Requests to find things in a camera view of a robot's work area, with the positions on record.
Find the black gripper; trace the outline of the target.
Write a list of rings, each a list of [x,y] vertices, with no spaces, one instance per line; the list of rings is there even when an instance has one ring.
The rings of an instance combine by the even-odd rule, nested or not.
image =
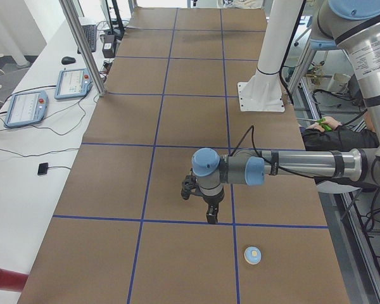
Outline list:
[[[209,224],[217,224],[218,223],[218,212],[219,203],[224,199],[225,192],[222,189],[218,194],[213,196],[203,195],[204,201],[209,205],[208,210],[206,212],[206,219]]]

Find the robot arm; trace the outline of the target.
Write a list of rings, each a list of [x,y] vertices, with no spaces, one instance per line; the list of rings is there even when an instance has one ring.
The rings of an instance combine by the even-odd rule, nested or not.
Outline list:
[[[223,156],[210,148],[199,149],[182,182],[181,196],[202,197],[209,223],[218,222],[225,184],[260,185],[266,175],[345,178],[380,187],[380,1],[324,1],[314,16],[312,33],[318,41],[348,53],[379,147],[349,152],[235,148]]]

